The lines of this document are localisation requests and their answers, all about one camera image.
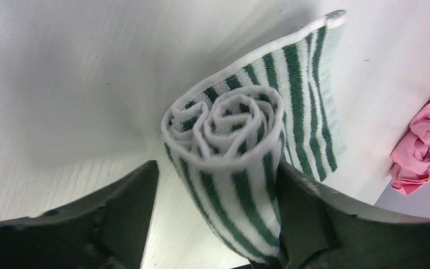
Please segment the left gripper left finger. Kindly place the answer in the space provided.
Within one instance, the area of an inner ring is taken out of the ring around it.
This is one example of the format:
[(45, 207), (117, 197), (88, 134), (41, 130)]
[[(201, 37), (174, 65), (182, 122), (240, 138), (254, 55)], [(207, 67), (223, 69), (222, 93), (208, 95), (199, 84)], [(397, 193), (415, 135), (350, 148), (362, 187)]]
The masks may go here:
[(158, 178), (150, 160), (37, 217), (0, 221), (0, 268), (140, 268)]

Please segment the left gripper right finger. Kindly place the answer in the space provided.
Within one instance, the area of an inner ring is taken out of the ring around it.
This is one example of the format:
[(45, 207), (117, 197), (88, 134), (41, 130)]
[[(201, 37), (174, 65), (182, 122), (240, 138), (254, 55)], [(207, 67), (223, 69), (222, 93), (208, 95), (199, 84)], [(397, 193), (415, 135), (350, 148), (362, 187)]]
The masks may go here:
[(276, 188), (292, 268), (430, 268), (430, 219), (355, 200), (285, 161)]

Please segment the green white striped towel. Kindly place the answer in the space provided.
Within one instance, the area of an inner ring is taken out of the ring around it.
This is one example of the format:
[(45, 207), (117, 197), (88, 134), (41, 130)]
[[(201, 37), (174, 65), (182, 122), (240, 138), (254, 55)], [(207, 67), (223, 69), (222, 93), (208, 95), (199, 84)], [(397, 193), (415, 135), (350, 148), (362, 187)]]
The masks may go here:
[(275, 192), (278, 165), (317, 182), (346, 144), (330, 67), (346, 19), (335, 10), (253, 50), (167, 110), (166, 153), (207, 225), (250, 262), (286, 268)]

